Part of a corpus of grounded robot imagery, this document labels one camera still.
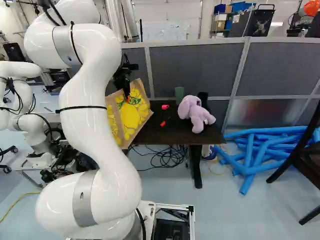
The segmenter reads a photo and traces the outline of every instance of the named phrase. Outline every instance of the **yellow bag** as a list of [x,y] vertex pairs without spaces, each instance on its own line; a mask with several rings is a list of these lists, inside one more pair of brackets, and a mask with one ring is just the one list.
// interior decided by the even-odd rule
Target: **yellow bag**
[[121,89],[106,96],[105,103],[113,137],[120,148],[128,149],[153,114],[141,79],[130,83],[128,101],[125,100],[125,93]]

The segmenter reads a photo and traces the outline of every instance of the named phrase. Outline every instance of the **purple stuffed animal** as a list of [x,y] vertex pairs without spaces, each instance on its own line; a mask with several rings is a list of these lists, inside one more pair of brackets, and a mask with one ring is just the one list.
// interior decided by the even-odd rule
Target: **purple stuffed animal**
[[178,107],[178,115],[181,119],[191,118],[193,124],[192,132],[201,133],[205,124],[214,124],[216,118],[206,109],[201,107],[201,100],[197,96],[187,95],[182,99]]

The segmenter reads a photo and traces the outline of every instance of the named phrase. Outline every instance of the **red object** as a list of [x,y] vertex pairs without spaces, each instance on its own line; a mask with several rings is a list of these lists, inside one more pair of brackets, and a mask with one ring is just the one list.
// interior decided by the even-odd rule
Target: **red object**
[[310,0],[304,5],[303,10],[306,15],[314,17],[317,14],[319,8],[320,0]]
[[162,110],[167,110],[169,108],[169,105],[166,105],[166,104],[163,104],[162,106],[161,106],[161,109]]

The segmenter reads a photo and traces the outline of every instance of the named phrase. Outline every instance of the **black chair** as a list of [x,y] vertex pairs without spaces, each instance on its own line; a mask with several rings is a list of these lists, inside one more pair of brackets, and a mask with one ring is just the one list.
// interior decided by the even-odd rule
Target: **black chair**
[[[293,165],[320,190],[320,142],[305,148],[309,139],[312,137],[314,130],[319,125],[319,119],[320,101],[318,102],[311,121],[297,146],[286,161],[266,180],[268,184],[277,180],[291,165]],[[300,219],[299,223],[304,225],[319,214],[320,205]]]

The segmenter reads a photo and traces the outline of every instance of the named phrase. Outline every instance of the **desk leg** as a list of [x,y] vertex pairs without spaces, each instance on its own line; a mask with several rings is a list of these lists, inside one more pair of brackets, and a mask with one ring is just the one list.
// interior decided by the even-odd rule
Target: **desk leg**
[[202,179],[200,172],[200,160],[202,156],[202,145],[190,145],[190,170],[191,176],[194,179],[196,189],[202,189]]

